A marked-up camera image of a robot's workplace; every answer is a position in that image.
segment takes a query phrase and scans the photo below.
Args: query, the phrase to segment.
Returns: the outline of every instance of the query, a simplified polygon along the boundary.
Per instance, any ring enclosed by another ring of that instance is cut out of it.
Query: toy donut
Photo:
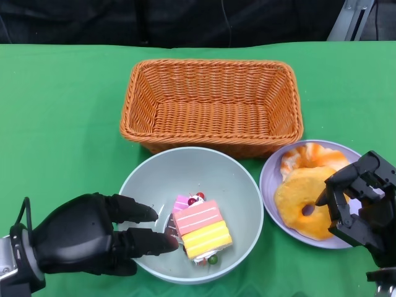
[[[286,180],[286,177],[297,168],[328,166],[338,171],[349,164],[350,162],[342,152],[332,150],[331,148],[324,148],[314,142],[308,142],[301,147],[290,150],[282,156],[280,172],[283,180]]]
[[[275,205],[287,227],[315,240],[333,236],[328,231],[331,219],[327,206],[315,206],[315,201],[325,188],[324,181],[335,172],[330,167],[295,169],[278,187]],[[304,213],[307,205],[312,213]]]

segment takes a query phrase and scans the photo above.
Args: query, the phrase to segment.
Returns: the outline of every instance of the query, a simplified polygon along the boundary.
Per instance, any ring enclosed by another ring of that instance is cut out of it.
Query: purple plate
[[[351,150],[348,147],[344,147],[343,145],[336,144],[335,142],[325,141],[325,140],[304,140],[296,142],[295,144],[287,145],[286,147],[282,147],[280,150],[276,151],[265,163],[261,175],[260,175],[260,192],[262,196],[262,200],[264,202],[265,209],[268,211],[269,215],[275,221],[276,224],[280,228],[282,228],[286,233],[292,235],[292,237],[304,242],[308,243],[311,246],[317,246],[324,249],[345,249],[347,247],[351,247],[346,242],[342,241],[337,237],[332,237],[327,240],[317,241],[308,237],[305,237],[299,234],[294,229],[291,229],[285,224],[283,224],[283,220],[280,217],[277,207],[275,205],[275,201],[273,199],[275,195],[275,191],[282,183],[282,175],[280,174],[280,164],[282,160],[282,156],[285,152],[295,148],[300,147],[307,142],[315,142],[320,144],[323,147],[339,150],[344,156],[352,163],[359,159],[360,154]],[[358,213],[358,210],[361,208],[361,204],[357,199],[351,199],[349,202],[351,213]]]

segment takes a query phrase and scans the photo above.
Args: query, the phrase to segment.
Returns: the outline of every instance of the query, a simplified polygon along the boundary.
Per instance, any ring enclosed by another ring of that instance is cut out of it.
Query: wicker basket
[[[263,157],[303,135],[295,75],[275,61],[143,61],[133,69],[120,130],[152,153],[201,146]]]

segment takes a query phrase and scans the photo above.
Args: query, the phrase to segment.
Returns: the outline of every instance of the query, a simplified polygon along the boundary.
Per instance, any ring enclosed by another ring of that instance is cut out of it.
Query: metal frame
[[[374,0],[345,0],[327,41],[360,40]]]

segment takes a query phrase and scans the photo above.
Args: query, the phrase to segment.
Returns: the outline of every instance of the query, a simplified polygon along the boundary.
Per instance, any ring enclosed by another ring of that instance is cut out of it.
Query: green candy
[[[212,255],[208,259],[208,263],[210,265],[215,265],[217,263],[217,261],[218,261],[218,257],[216,255]]]

